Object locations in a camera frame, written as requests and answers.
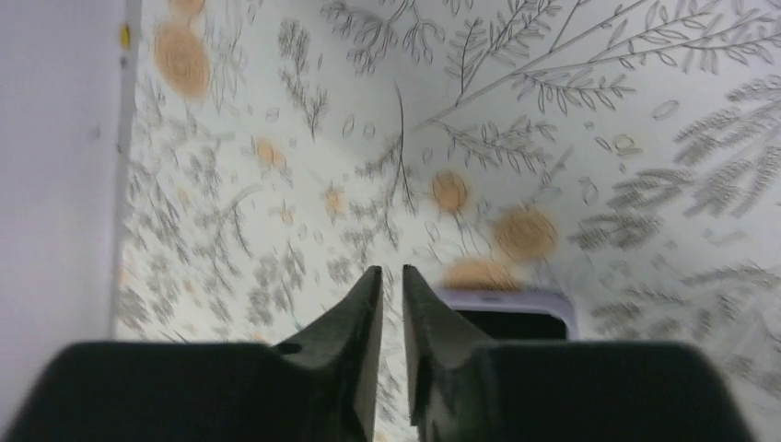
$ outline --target gray leaf drawing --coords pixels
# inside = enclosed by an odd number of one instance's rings
[[[667,120],[678,111],[680,106],[681,103],[677,99],[665,101],[654,108],[654,110],[651,112],[651,116],[658,122]]]

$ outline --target black plastic part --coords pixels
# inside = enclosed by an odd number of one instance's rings
[[[403,290],[410,410],[424,442],[753,440],[692,347],[494,341],[412,266]]]
[[[566,324],[547,313],[515,311],[455,310],[497,340],[566,341]]]
[[[82,343],[41,375],[7,441],[367,442],[381,270],[275,347]]]

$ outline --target small hole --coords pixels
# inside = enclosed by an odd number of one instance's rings
[[[295,355],[301,353],[303,347],[300,343],[278,343],[274,348],[280,355]]]

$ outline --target orange dot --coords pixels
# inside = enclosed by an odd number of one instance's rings
[[[431,182],[434,191],[434,201],[439,209],[447,213],[458,212],[465,204],[468,196],[463,178],[456,172],[439,172]]]
[[[263,164],[275,169],[287,169],[287,158],[267,138],[255,138],[252,143],[255,155]]]

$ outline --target orange circle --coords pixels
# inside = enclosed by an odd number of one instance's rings
[[[463,178],[456,172],[439,172],[431,182],[434,191],[434,201],[439,210],[449,214],[458,212],[465,204],[468,196]]]
[[[209,60],[189,28],[174,23],[157,27],[155,64],[166,82],[186,99],[201,99],[209,88]]]
[[[513,261],[539,259],[555,249],[557,234],[548,218],[537,210],[506,211],[494,224],[499,248]]]

